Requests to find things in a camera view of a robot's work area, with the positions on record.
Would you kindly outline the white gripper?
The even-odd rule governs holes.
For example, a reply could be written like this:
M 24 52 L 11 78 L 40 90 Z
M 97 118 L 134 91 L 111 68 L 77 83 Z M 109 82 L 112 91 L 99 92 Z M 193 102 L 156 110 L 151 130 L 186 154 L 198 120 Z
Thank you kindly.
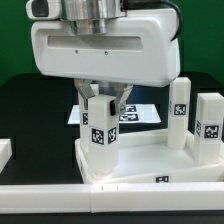
M 31 38 L 39 71 L 74 78 L 85 109 L 95 96 L 91 80 L 117 82 L 110 102 L 115 116 L 126 112 L 132 84 L 163 87 L 179 75 L 176 28 L 177 15 L 168 8 L 130 11 L 110 20 L 104 35 L 76 35 L 68 22 L 38 21 Z

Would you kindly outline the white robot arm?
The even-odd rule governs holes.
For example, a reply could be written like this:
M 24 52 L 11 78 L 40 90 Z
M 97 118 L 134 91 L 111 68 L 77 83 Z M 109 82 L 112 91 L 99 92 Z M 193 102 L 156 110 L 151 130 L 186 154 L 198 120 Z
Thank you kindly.
M 170 0 L 29 0 L 39 71 L 68 77 L 84 100 L 93 81 L 115 84 L 120 114 L 134 85 L 164 87 L 180 73 L 182 14 Z

